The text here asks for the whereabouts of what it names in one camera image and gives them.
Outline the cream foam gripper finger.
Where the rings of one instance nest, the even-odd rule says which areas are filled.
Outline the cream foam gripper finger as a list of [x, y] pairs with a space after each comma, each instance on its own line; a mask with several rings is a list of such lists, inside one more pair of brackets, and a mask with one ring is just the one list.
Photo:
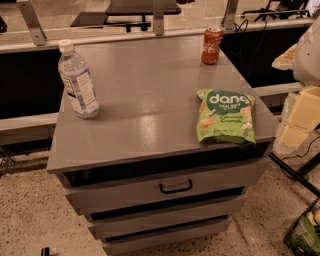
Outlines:
[[319, 124], [320, 88], [306, 87], [295, 97], [279, 142], [283, 146], [297, 149]]

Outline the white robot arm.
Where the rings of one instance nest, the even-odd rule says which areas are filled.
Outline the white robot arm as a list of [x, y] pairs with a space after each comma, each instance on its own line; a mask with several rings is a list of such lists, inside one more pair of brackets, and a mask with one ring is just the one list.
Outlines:
[[293, 74], [305, 87], [295, 97], [278, 140], [283, 146], [297, 149], [320, 124], [320, 17], [298, 41]]

